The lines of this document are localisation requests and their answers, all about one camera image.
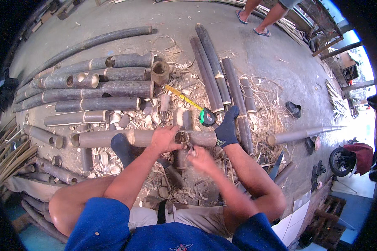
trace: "black slipper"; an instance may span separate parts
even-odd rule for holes
[[[314,152],[314,147],[316,146],[310,137],[304,139],[304,143],[306,144],[307,152],[309,155],[312,155]]]
[[[302,115],[302,107],[290,101],[286,102],[286,108],[293,114],[293,117],[300,118]]]

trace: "tape measure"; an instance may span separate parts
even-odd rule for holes
[[[216,116],[215,116],[215,114],[213,112],[211,112],[210,109],[208,109],[208,108],[202,108],[201,106],[199,106],[198,104],[196,104],[194,101],[192,101],[191,99],[189,99],[186,96],[184,96],[176,88],[173,88],[173,87],[171,87],[169,85],[165,85],[165,89],[168,90],[168,91],[171,91],[173,94],[175,94],[179,98],[185,100],[187,103],[189,103],[192,106],[194,106],[195,108],[199,109],[201,112],[200,112],[200,116],[198,116],[198,119],[200,120],[200,123],[203,126],[210,127],[213,124],[215,124]]]

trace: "red cloth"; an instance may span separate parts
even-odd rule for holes
[[[344,145],[349,152],[356,153],[356,172],[363,175],[370,171],[373,164],[373,148],[365,143],[354,143],[352,145]]]

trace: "pile of bamboo sticks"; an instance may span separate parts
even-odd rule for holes
[[[217,2],[217,3],[224,3],[224,4],[231,4],[234,6],[244,7],[246,5],[246,0],[194,0],[195,2]],[[169,0],[167,2],[193,2],[193,0]],[[257,13],[261,13],[262,15],[267,15],[269,9],[267,7],[258,5],[256,9],[253,11],[253,14],[256,16]],[[291,21],[287,20],[286,18],[281,18],[276,22],[276,25],[284,30],[293,40],[295,40],[298,44],[303,45],[303,35],[302,33],[296,28],[295,24]]]
[[[4,182],[18,173],[25,165],[33,163],[38,147],[32,145],[28,139],[19,146],[14,142],[19,142],[25,134],[21,133],[17,124],[11,126],[0,138],[0,196],[6,201],[11,191],[3,186]]]
[[[339,114],[346,116],[345,111],[347,110],[345,108],[345,105],[343,103],[343,100],[341,96],[337,93],[335,88],[331,85],[331,83],[326,79],[325,80],[325,85],[327,86],[327,91],[328,91],[328,96],[330,97],[330,103],[334,107],[334,116],[335,120],[339,116]]]

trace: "blue shirt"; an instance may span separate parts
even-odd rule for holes
[[[130,210],[118,200],[89,199],[65,250],[287,250],[263,213],[241,224],[232,242],[182,223],[138,227],[131,234],[129,216]]]

